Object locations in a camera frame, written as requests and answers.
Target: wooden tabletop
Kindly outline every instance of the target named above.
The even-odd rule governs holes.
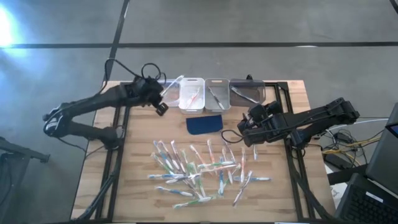
[[[310,105],[304,82],[302,80],[287,82],[294,113],[309,110]],[[108,87],[119,83],[109,82]],[[275,100],[273,88],[266,88],[266,98],[265,103]],[[236,125],[241,120],[242,113],[247,112],[247,110],[243,107],[231,107],[223,115],[224,129],[237,130]],[[112,108],[97,111],[95,126],[100,128],[110,126],[113,115],[114,109]],[[193,144],[201,153],[202,158],[208,162],[210,162],[210,155],[206,145],[207,139],[211,139],[213,143],[213,152],[216,158],[220,157],[223,146],[219,133],[196,136],[188,134],[185,122],[188,117],[194,116],[181,114],[178,108],[170,108],[163,117],[158,116],[152,107],[132,108],[114,209],[114,222],[297,221],[283,141],[257,145],[259,154],[257,161],[253,159],[252,149],[245,146],[247,155],[245,171],[252,170],[253,176],[271,177],[272,180],[270,182],[250,182],[236,208],[232,207],[232,202],[239,190],[239,184],[235,182],[233,185],[226,186],[223,198],[214,199],[202,205],[174,210],[172,205],[184,203],[191,199],[156,191],[155,186],[189,190],[183,184],[167,186],[162,180],[149,180],[147,178],[149,174],[165,173],[150,157],[150,154],[154,152],[153,140],[163,140],[169,149],[171,149],[170,141],[175,140],[178,149],[185,149],[188,160],[195,161],[195,164],[200,164],[200,161],[189,150],[190,144]],[[101,146],[99,141],[91,142],[88,146],[88,152],[99,146]],[[241,160],[241,147],[243,146],[242,142],[230,145],[238,161]],[[81,215],[98,193],[105,157],[106,152],[100,150],[85,161],[73,206],[72,218]],[[306,148],[304,160],[311,191],[326,210],[333,214],[335,206],[319,147],[310,146]],[[203,185],[207,195],[216,194],[219,186],[218,177],[205,174]],[[306,212],[301,190],[300,198]],[[106,216],[108,210],[108,199],[106,198],[104,204],[104,216]]]

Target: concrete floor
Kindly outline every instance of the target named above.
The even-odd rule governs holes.
[[[0,44],[110,44],[122,4],[0,0],[0,29],[5,30]],[[129,5],[120,43],[398,41],[397,20],[388,0],[138,0]],[[107,48],[0,49],[0,104],[7,105],[0,108],[0,136],[51,154],[48,164],[29,165],[15,211],[19,223],[69,219],[83,152],[47,137],[41,117],[61,102],[94,94],[109,53]],[[119,49],[116,58],[135,71],[155,62],[169,78],[302,79],[312,107],[342,96],[363,117],[388,117],[398,101],[397,55],[398,47],[276,47]],[[111,79],[132,77],[115,66]],[[93,117],[77,121],[91,124]],[[349,129],[364,139],[384,125]],[[368,158],[373,147],[366,149]]]

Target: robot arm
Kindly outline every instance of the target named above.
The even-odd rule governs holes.
[[[66,135],[82,136],[87,139],[99,139],[107,148],[119,146],[118,135],[112,127],[95,128],[89,125],[73,122],[75,116],[96,111],[105,107],[145,106],[152,105],[156,113],[162,116],[168,106],[160,103],[160,92],[163,87],[156,79],[135,78],[131,83],[122,83],[111,87],[106,92],[70,103],[62,103],[50,114],[43,116],[44,133],[50,137],[62,138]]]
[[[290,135],[292,145],[302,147],[311,137],[338,124],[353,124],[359,118],[349,101],[338,98],[331,103],[301,113],[282,113],[278,102],[256,105],[238,124],[245,145],[274,142]]]

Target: laptop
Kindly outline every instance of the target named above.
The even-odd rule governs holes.
[[[366,175],[351,176],[336,218],[356,223],[398,224],[398,103],[387,123]]]

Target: laptop screen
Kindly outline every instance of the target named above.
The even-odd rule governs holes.
[[[394,135],[398,130],[398,103],[395,104],[387,123],[389,125],[381,134],[366,175],[398,194],[398,137]]]

